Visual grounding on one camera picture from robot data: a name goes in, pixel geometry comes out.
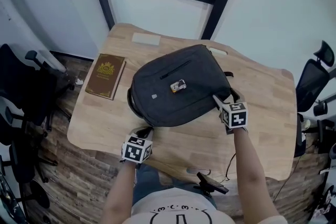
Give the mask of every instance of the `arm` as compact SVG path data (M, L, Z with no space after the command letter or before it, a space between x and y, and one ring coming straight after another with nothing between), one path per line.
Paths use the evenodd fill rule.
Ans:
M266 186L264 169L252 142L242 128L234 129L238 193L246 224L278 216Z
M126 161L105 202L100 224L122 224L131 217L136 163Z

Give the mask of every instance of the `black and white marker cube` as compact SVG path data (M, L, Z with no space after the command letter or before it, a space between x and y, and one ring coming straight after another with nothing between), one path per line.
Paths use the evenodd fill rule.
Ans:
M246 102L222 104L220 110L222 112L222 121L228 128L247 126L248 112Z
M151 155L152 144L152 141L138 138L134 133L127 135L125 143L122 144L122 158L142 163Z

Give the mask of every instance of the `wooden floor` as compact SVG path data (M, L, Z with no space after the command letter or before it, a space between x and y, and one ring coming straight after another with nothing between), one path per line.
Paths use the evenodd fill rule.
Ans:
M91 66L90 61L79 60L66 56L57 56L59 61L68 69L67 74L60 74L59 81L64 84L74 82L77 78L83 80ZM61 99L60 105L72 112L80 86L74 91L68 91ZM43 216L51 219L51 223L98 223L102 207L108 191L112 186L120 167L116 156L104 152L81 150L67 140L66 118L55 112L52 132L42 143L41 157L48 157L58 162L58 166L41 164L42 170L49 178L43 184L39 177L36 180L44 187L50 199L50 208L44 209L35 201L27 202L27 211L32 223L43 223ZM310 146L314 137L307 138ZM298 163L295 173L288 180L275 205L289 223L306 223L309 212L305 209L313 202L312 192L323 182L324 175L318 172L324 169L328 162L327 154L318 155L314 147L310 147ZM268 178L267 185L274 198L283 185ZM227 213L237 223L243 222L243 213L239 202L235 180L225 182L230 189L227 195L216 195L218 209ZM24 187L29 193L28 185Z

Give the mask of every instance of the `cable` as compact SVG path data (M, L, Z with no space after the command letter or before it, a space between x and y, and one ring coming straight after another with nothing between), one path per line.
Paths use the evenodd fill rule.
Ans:
M224 181L229 181L230 180L230 178L227 177L227 173L229 172L229 168L230 168L231 162L232 162L232 160L233 160L233 158L235 156L236 156L236 153L233 154L233 156L232 156L232 158L231 158L231 160L230 160L230 162L229 162L229 164L228 164L228 166L226 168L225 178L224 178L224 180L222 180L221 182L219 182L220 184L223 183Z
M309 149L309 148L311 148L312 146L314 146L314 144L312 144L312 145L310 145L309 147L307 147L306 150ZM288 181L288 180L292 177L292 175L294 174L294 172L295 172L295 170L296 170L296 167L298 167L299 161L300 161L300 159L301 159L302 156L303 156L303 155L301 155L301 156L299 157L298 162L296 163L293 172L292 172L291 175L286 179L286 181L284 182L284 184L282 185L282 187L279 189L279 191L278 191L277 195L275 196L273 202L275 202L275 200L278 198L278 195L279 195L280 191L283 189L283 187L285 186L285 184L287 183L287 181Z

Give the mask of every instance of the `backpack zipper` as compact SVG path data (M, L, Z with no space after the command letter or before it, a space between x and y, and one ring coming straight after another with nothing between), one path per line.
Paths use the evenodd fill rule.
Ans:
M172 71L169 71L167 74L164 74L160 77L160 79L165 79L166 77L168 77L169 75L171 75L172 73L175 73L176 71L178 71L180 68L186 66L187 64L189 64L191 62L191 60L181 64L180 66L176 67L175 69L173 69Z

